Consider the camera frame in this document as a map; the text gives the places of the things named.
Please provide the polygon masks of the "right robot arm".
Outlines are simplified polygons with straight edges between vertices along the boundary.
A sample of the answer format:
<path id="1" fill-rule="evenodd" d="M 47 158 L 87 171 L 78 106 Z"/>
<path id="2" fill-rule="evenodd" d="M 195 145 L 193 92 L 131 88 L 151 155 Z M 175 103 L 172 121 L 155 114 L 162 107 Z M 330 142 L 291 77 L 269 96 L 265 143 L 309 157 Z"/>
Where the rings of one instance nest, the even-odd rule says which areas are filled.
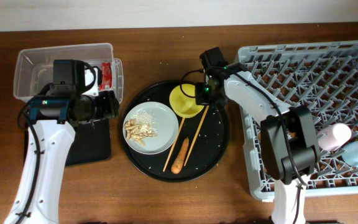
<path id="1" fill-rule="evenodd" d="M 311 111 L 273 96 L 243 64 L 228 63 L 219 47 L 200 61 L 204 80 L 195 85 L 196 104 L 235 101 L 259 126 L 262 162 L 274 179 L 272 223 L 305 223 L 306 184 L 320 160 Z"/>

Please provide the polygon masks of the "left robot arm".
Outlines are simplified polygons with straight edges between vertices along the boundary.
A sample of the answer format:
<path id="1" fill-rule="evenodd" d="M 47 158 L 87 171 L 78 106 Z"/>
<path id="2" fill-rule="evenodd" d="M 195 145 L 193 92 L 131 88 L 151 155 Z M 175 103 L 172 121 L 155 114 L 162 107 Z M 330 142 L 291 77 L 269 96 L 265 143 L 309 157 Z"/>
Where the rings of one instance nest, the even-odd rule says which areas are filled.
<path id="1" fill-rule="evenodd" d="M 21 181 L 5 223 L 58 223 L 63 173 L 70 150 L 83 162 L 111 156 L 109 120 L 119 114 L 103 71 L 81 60 L 55 60 L 53 79 L 20 110 L 28 132 Z"/>

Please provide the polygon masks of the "yellow bowl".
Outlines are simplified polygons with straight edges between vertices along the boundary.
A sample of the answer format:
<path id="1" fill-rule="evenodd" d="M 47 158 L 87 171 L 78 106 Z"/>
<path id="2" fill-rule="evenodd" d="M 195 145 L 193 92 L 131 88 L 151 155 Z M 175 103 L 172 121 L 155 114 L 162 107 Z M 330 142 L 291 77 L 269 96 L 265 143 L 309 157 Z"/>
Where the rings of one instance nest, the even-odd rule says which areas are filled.
<path id="1" fill-rule="evenodd" d="M 172 110 L 182 118 L 192 118 L 200 113 L 204 106 L 197 105 L 195 86 L 193 84 L 182 84 L 176 86 L 170 93 L 169 103 Z"/>

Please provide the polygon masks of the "carrot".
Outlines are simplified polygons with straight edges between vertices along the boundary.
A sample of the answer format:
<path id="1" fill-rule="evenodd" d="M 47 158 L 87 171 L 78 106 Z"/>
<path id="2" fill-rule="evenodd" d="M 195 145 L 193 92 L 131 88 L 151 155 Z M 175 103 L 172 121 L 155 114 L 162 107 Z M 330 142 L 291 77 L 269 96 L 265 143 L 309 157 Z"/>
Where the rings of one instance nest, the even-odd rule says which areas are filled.
<path id="1" fill-rule="evenodd" d="M 190 143 L 189 138 L 185 138 L 181 145 L 180 152 L 178 153 L 174 163 L 172 164 L 171 167 L 172 173 L 179 174 L 181 172 L 185 163 L 185 157 L 186 157 L 187 150 L 189 148 L 189 143 Z"/>

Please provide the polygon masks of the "wooden chopstick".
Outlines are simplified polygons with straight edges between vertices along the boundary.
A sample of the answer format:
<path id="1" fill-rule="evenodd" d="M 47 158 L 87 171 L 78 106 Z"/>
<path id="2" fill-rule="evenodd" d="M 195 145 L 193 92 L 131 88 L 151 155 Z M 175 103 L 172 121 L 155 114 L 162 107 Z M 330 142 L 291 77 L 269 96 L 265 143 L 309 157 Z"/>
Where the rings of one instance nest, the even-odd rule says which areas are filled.
<path id="1" fill-rule="evenodd" d="M 183 127 L 183 124 L 184 124 L 184 122 L 185 122 L 185 119 L 186 119 L 186 118 L 182 118 L 182 119 L 181 119 L 181 122 L 180 122 L 180 125 L 179 125 L 179 128 L 178 128 L 178 132 L 177 132 L 177 135 L 176 135 L 176 138 L 175 138 L 173 144 L 171 145 L 170 151 L 169 151 L 168 156 L 167 156 L 167 159 L 166 159 L 166 161 L 165 161 L 165 164 L 164 164 L 164 167 L 163 167 L 163 172 L 166 171 L 166 168 L 167 168 L 168 163 L 169 163 L 169 160 L 170 160 L 170 158 L 171 158 L 171 156 L 172 156 L 172 152 L 173 152 L 173 150 L 174 150 L 174 148 L 175 148 L 175 144 L 177 143 L 177 139 L 178 139 L 178 137 L 179 137 L 179 134 L 180 134 L 180 131 L 181 131 L 182 127 Z"/>
<path id="2" fill-rule="evenodd" d="M 189 158 L 190 158 L 190 156 L 191 156 L 192 150 L 193 150 L 194 145 L 195 145 L 195 143 L 196 143 L 196 140 L 197 140 L 197 138 L 198 138 L 200 129 L 201 129 L 203 123 L 204 123 L 204 119 L 205 119 L 206 115 L 208 114 L 208 110 L 209 110 L 209 105 L 206 106 L 205 109 L 204 109 L 203 115 L 202 115 L 202 117 L 201 117 L 201 119 L 200 119 L 199 125 L 198 125 L 198 127 L 197 127 L 197 130 L 196 130 L 196 132 L 195 132 L 194 138 L 193 138 L 192 143 L 191 143 L 191 145 L 190 145 L 188 154 L 187 154 L 187 156 L 186 156 L 184 166 L 186 166 L 187 163 L 188 163 L 188 160 L 189 160 Z"/>

